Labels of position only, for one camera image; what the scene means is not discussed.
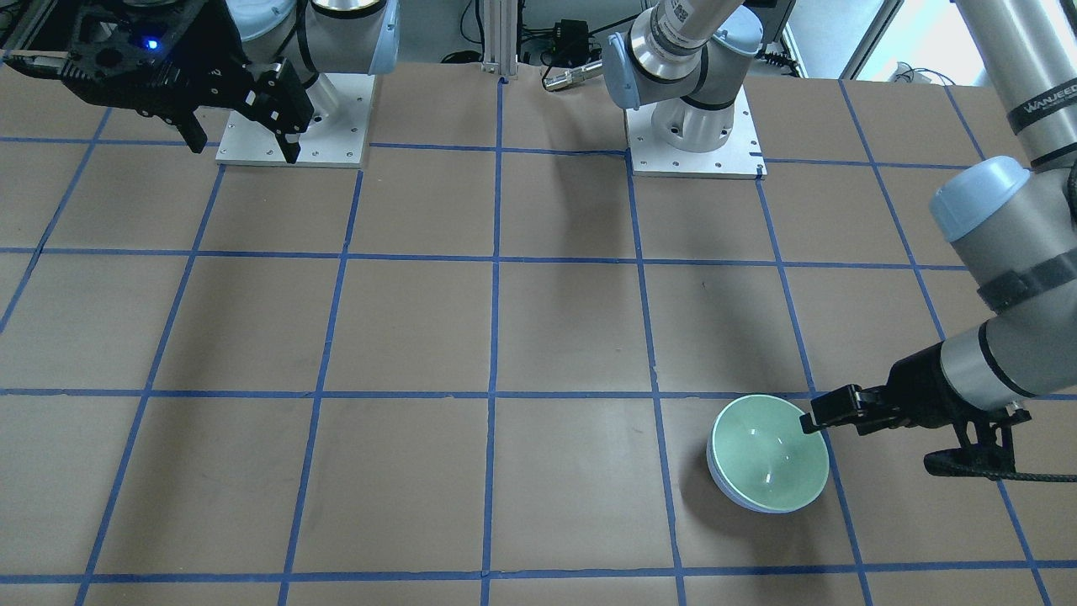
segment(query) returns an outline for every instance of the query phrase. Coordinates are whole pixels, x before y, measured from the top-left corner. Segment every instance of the green bowl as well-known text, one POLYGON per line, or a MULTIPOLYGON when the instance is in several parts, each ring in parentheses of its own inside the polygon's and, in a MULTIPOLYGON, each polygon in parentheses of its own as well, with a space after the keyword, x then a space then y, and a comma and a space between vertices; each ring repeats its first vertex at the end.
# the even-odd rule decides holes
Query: green bowl
POLYGON ((761 513, 796 511, 823 492, 830 461, 823 436, 806 436, 803 412, 773 396, 744 396, 714 422, 707 464, 738 505, 761 513))

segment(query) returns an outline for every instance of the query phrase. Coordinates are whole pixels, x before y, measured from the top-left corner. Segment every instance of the floor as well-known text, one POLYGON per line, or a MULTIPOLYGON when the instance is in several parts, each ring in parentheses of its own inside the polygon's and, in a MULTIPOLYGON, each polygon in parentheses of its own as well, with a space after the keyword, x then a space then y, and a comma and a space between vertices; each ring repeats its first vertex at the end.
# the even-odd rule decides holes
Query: floor
POLYGON ((1022 157, 990 90, 752 79, 769 174, 711 181, 537 80, 400 66, 356 173, 0 70, 0 604, 1077 603, 1072 489, 929 477, 946 431, 833 431, 787 516, 702 456, 988 318, 926 202, 1022 157))

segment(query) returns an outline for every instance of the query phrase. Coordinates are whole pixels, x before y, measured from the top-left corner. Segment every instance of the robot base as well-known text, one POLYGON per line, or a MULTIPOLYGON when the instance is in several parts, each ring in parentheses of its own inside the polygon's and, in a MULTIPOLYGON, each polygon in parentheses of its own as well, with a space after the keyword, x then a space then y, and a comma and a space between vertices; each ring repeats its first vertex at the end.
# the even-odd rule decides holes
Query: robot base
POLYGON ((299 159, 288 164, 271 132, 232 112, 218 147, 218 164, 244 166, 307 166, 362 168, 369 135, 375 76, 362 73, 324 74, 336 87, 340 105, 322 122, 311 122, 299 136, 299 159))
POLYGON ((679 150, 659 138, 651 126, 655 103, 627 110, 628 140, 632 150, 632 171, 641 177, 693 177, 711 179, 755 179, 767 174, 759 150, 755 122, 744 88, 737 94, 737 122, 729 140, 704 153, 679 150))

